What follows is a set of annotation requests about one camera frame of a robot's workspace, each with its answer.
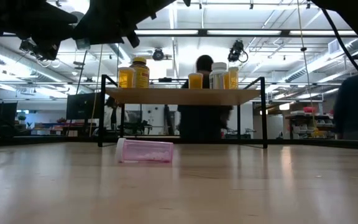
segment black metal frame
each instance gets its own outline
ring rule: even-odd
[[[116,82],[114,82],[107,75],[102,75],[101,80],[101,91],[100,91],[100,102],[99,102],[99,136],[98,136],[98,146],[103,147],[103,139],[104,139],[104,101],[106,94],[106,79],[111,82],[111,84],[118,86]],[[260,99],[262,102],[262,145],[264,149],[267,149],[267,117],[266,117],[266,94],[265,94],[265,77],[259,77],[249,85],[247,85],[244,90],[248,89],[255,83],[260,82]],[[125,110],[125,104],[121,104],[122,111]],[[124,124],[125,113],[121,113],[121,124]],[[119,137],[124,137],[124,128],[120,129]],[[180,141],[181,139],[164,139],[164,141]],[[199,142],[199,143],[225,143],[225,144],[245,144],[249,142],[249,139],[241,139],[241,105],[237,106],[237,139],[230,139],[228,141],[209,141],[209,142]]]

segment light wood surface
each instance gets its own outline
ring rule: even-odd
[[[106,93],[120,103],[158,105],[241,105],[260,95],[259,90],[189,90],[168,88],[112,88]]]
[[[358,223],[358,150],[176,145],[173,164],[114,146],[0,148],[0,223]]]

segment ceiling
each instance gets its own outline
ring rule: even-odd
[[[89,7],[89,0],[66,0],[60,1],[62,9],[73,12],[86,12]],[[235,0],[202,0],[202,9],[199,8],[198,1],[193,1],[190,7],[186,7],[183,1],[177,1],[172,5],[162,9],[157,13],[157,18],[150,18],[140,22],[137,26],[139,29],[264,29],[264,30],[299,30],[300,20],[297,11],[296,1],[292,0],[254,0],[254,8],[250,8],[249,1]],[[307,9],[306,1],[301,1],[300,15],[302,29],[327,29],[331,30],[321,10],[315,5]],[[350,30],[351,28],[335,12],[330,11],[334,23],[339,30]],[[151,78],[163,78],[166,76],[172,78],[186,78],[187,75],[195,71],[195,61],[197,57],[203,54],[212,56],[215,62],[227,62],[229,49],[235,40],[242,40],[246,52],[249,54],[249,60],[246,63],[231,63],[230,66],[240,67],[240,81],[251,82],[257,77],[264,76],[267,82],[284,82],[285,78],[291,75],[291,71],[301,69],[305,65],[301,38],[293,37],[257,37],[249,35],[247,37],[140,37],[140,45],[133,49],[127,40],[120,44],[120,52],[124,52],[129,58],[135,56],[147,56],[155,50],[161,48],[164,54],[175,54],[177,63],[177,73],[173,71],[175,62],[172,60],[163,60],[154,62],[148,60]],[[332,37],[307,37],[303,39],[307,51],[305,53],[308,62],[319,58],[328,51],[328,44],[334,41]],[[356,40],[354,38],[344,38],[345,43]],[[85,51],[77,50],[75,41],[72,39],[64,40],[61,43],[57,60],[53,62],[37,62],[30,55],[24,55],[19,50],[21,40],[17,37],[0,37],[0,59],[11,60],[7,65],[0,66],[0,71],[13,71],[11,77],[5,74],[0,75],[0,81],[32,81],[32,82],[77,82],[80,77],[80,70],[75,69],[77,65],[73,62],[82,62]],[[108,74],[116,78],[117,68],[128,65],[129,61],[121,60],[117,57],[115,51],[107,44],[94,45],[86,54],[85,66],[81,81],[85,82],[91,78],[93,82],[97,81],[98,74]],[[18,65],[30,70],[30,74],[19,75],[21,70],[14,70]],[[310,71],[310,82],[318,82],[331,75],[343,71],[352,71],[350,63],[346,61],[343,55],[332,58],[329,63],[320,63],[314,65]],[[335,79],[324,81],[339,83],[350,72],[343,72]],[[307,82],[306,76],[299,77],[291,82]],[[67,94],[76,93],[76,85],[50,85],[38,86],[33,85],[15,85],[5,84],[11,92],[10,98],[27,98],[28,95],[22,93],[31,93],[36,91],[32,96],[44,95],[49,98],[61,98]],[[79,92],[92,92],[94,86],[80,86]],[[327,92],[333,90],[335,86],[325,86],[315,91]],[[275,99],[279,94],[294,93],[291,97],[305,94],[306,88],[297,86],[272,86],[270,97]],[[62,94],[51,94],[51,91]]]

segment white ceiling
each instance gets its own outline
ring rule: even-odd
[[[62,1],[63,8],[68,12],[86,9],[87,0],[66,0]],[[239,8],[230,6],[229,4],[244,3],[244,1],[235,0],[203,0],[204,9],[200,10],[197,3],[190,8],[184,6],[183,1],[176,3],[177,18],[175,20],[175,29],[200,29],[202,26],[205,29],[261,29],[266,20],[271,16],[264,29],[296,29],[299,30],[299,18],[296,9],[287,10],[258,10],[258,5],[261,4],[280,4],[282,6],[296,6],[296,1],[291,0],[254,0],[254,9],[247,10],[247,8]],[[213,4],[225,4],[224,7],[213,7]],[[170,27],[170,7],[166,7],[157,13],[157,18],[151,20],[150,18],[138,24],[139,29],[171,29]],[[348,30],[350,27],[342,20],[342,18],[335,12],[329,12],[334,23],[338,29]],[[305,5],[301,6],[301,21],[303,29],[331,29],[326,18],[321,14],[315,6],[306,9]],[[195,71],[195,60],[198,56],[209,54],[214,58],[215,62],[227,62],[227,55],[229,48],[233,45],[237,38],[234,37],[176,37],[175,42],[178,46],[177,60],[179,77],[185,78],[191,72]],[[252,41],[251,37],[240,38],[244,45]],[[277,45],[274,42],[285,42],[285,45],[272,57],[268,58],[276,49]],[[304,42],[308,48],[306,56],[308,59],[318,55],[320,52],[327,50],[327,44],[334,40],[332,38],[305,38]],[[0,47],[9,49],[16,55],[22,55],[19,50],[21,41],[17,37],[0,37]],[[147,54],[154,51],[156,47],[163,49],[165,54],[173,53],[173,41],[171,37],[140,37],[140,45],[133,49],[131,45],[125,40],[125,44],[120,46],[128,55]],[[243,77],[255,78],[265,76],[270,78],[268,81],[277,81],[273,74],[277,72],[289,71],[294,67],[304,64],[303,54],[300,52],[301,39],[300,38],[256,38],[249,46],[249,61],[241,67],[241,79]],[[61,43],[58,53],[59,61],[52,62],[47,69],[63,75],[71,80],[77,80],[79,74],[73,75],[73,62],[82,62],[84,51],[77,51],[74,40],[64,40]],[[34,58],[30,55],[25,55],[25,58],[33,61]],[[99,71],[99,60],[101,58],[100,74],[116,75],[118,65],[117,57],[108,45],[103,45],[103,52],[101,52],[101,45],[92,46],[89,54],[86,56],[85,69],[83,76],[91,77],[96,81]],[[328,70],[334,73],[342,69],[342,66],[335,67]]]

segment black pole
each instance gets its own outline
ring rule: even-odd
[[[237,105],[237,139],[241,139],[241,105]]]
[[[263,139],[264,149],[267,149],[267,116],[266,116],[265,77],[260,78],[260,101],[262,102],[262,139]]]
[[[119,137],[124,137],[124,118],[125,118],[125,104],[121,105],[121,129],[119,130]]]
[[[103,137],[104,137],[104,96],[106,94],[106,77],[107,75],[102,75],[102,82],[100,88],[100,102],[99,102],[99,136],[98,136],[98,146],[103,147]]]

